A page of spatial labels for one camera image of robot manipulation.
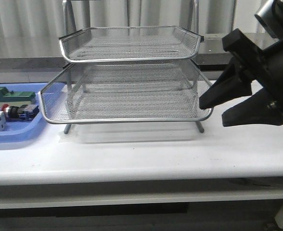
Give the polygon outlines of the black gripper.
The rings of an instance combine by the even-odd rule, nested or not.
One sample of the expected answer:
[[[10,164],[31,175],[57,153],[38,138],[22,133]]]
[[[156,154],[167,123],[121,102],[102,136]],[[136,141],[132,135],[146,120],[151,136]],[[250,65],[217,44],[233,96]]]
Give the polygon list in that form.
[[[283,39],[262,50],[239,29],[235,29],[223,37],[222,45],[234,57],[217,81],[200,96],[200,109],[250,96],[254,77],[264,89],[226,110],[222,114],[223,126],[283,125],[283,113],[270,107],[274,99],[283,107]]]

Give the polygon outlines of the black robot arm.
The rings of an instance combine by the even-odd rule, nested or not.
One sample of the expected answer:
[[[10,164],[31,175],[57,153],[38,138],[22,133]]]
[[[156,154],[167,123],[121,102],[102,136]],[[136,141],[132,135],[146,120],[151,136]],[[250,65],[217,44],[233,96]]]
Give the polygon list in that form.
[[[226,35],[222,46],[232,58],[199,99],[199,107],[208,109],[246,97],[222,114],[225,127],[283,125],[283,2],[267,1],[255,18],[276,42],[261,49],[239,29]]]

